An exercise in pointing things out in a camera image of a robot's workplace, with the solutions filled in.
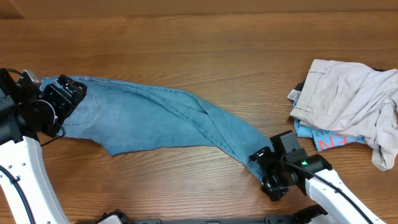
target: cable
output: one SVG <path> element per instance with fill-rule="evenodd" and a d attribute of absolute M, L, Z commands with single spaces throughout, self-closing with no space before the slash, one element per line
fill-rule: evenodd
<path fill-rule="evenodd" d="M 20 185 L 18 184 L 18 180 L 15 179 L 14 176 L 10 172 L 8 172 L 8 170 L 6 170 L 6 168 L 4 168 L 2 165 L 0 165 L 0 171 L 4 175 L 6 175 L 8 177 L 8 179 L 11 182 L 11 184 L 14 185 L 15 189 L 17 190 L 17 192 L 18 192 L 18 194 L 19 194 L 19 196 L 20 196 L 20 198 L 22 200 L 22 203 L 25 206 L 26 214 L 27 214 L 27 216 L 29 218 L 30 224 L 36 224 L 35 219 L 33 217 L 32 210 L 30 209 L 30 206 L 29 206 L 29 203 L 28 203 L 28 201 L 26 199 L 24 191 L 21 189 Z"/>
<path fill-rule="evenodd" d="M 15 74 L 18 74 L 18 75 L 22 75 L 22 73 L 20 71 L 15 70 L 13 68 L 6 68 L 6 71 L 7 72 L 12 72 L 12 73 L 15 73 Z"/>
<path fill-rule="evenodd" d="M 60 136 L 57 136 L 57 137 L 55 137 L 55 138 L 49 140 L 49 141 L 46 142 L 46 143 L 41 144 L 41 145 L 40 145 L 41 147 L 43 147 L 43 146 L 45 146 L 45 145 L 48 145 L 48 144 L 50 144 L 51 142 L 54 142 L 55 140 L 60 139 L 60 138 L 64 137 L 64 136 L 67 134 L 67 131 L 65 130 L 65 128 L 64 128 L 62 125 L 60 125 L 60 124 L 58 124 L 58 125 L 59 125 L 59 126 L 61 127 L 61 129 L 62 129 L 62 134 L 61 134 Z"/>
<path fill-rule="evenodd" d="M 362 217 L 369 223 L 369 224 L 373 224 L 372 220 L 355 204 L 355 202 L 352 201 L 351 198 L 349 198 L 340 188 L 334 186 L 332 183 L 330 183 L 329 181 L 325 180 L 324 178 L 314 174 L 313 172 L 303 169 L 299 166 L 296 166 L 294 164 L 291 164 L 289 162 L 285 162 L 285 161 L 271 161 L 271 162 L 275 162 L 275 163 L 279 163 L 281 165 L 286 165 L 286 166 L 290 166 L 296 170 L 299 170 L 301 172 L 305 172 L 307 174 L 310 174 L 312 177 L 317 178 L 318 180 L 322 181 L 324 184 L 326 184 L 327 186 L 331 187 L 333 190 L 337 191 L 338 193 L 341 194 L 341 196 L 343 196 L 361 215 Z"/>

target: white garment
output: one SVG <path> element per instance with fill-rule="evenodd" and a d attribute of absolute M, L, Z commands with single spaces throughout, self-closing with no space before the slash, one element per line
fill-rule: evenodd
<path fill-rule="evenodd" d="M 290 115 L 319 129 L 364 136 L 374 149 L 373 164 L 385 171 L 398 153 L 397 104 L 398 70 L 314 60 Z"/>

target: pile of clothes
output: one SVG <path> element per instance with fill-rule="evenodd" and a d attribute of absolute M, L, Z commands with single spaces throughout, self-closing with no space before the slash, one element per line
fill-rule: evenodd
<path fill-rule="evenodd" d="M 360 142 L 373 148 L 372 162 L 391 169 L 398 153 L 398 70 L 361 63 L 314 60 L 294 101 L 298 137 L 314 138 L 318 151 Z"/>

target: wooden table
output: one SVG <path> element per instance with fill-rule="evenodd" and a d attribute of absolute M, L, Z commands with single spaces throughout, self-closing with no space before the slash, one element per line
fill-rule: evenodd
<path fill-rule="evenodd" d="M 286 96 L 313 59 L 398 67 L 396 12 L 3 20 L 0 30 L 2 67 L 184 89 L 267 136 L 293 129 Z M 311 139 L 300 144 L 316 153 Z M 371 153 L 350 144 L 322 155 L 376 215 L 397 223 L 398 168 L 379 171 Z M 260 182 L 216 147 L 111 157 L 95 142 L 61 139 L 44 147 L 44 162 L 71 221 L 116 208 L 131 218 L 264 217 L 313 203 L 296 187 L 271 202 Z M 13 222 L 4 196 L 0 217 Z"/>

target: folded clothing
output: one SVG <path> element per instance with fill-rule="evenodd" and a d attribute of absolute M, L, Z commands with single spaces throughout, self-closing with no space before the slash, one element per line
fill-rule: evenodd
<path fill-rule="evenodd" d="M 344 146 L 345 144 L 352 142 L 365 144 L 362 136 L 344 136 L 335 131 L 309 128 L 301 125 L 300 120 L 297 118 L 294 118 L 294 129 L 296 130 L 298 137 L 313 138 L 318 152 L 337 146 Z"/>
<path fill-rule="evenodd" d="M 218 146 L 259 180 L 249 156 L 270 140 L 250 124 L 183 90 L 105 78 L 69 76 L 87 95 L 63 124 L 66 137 L 92 139 L 110 155 L 158 147 Z M 41 89 L 57 78 L 43 78 Z"/>
<path fill-rule="evenodd" d="M 362 135 L 372 162 L 391 169 L 398 153 L 398 70 L 314 60 L 291 116 L 318 129 Z"/>

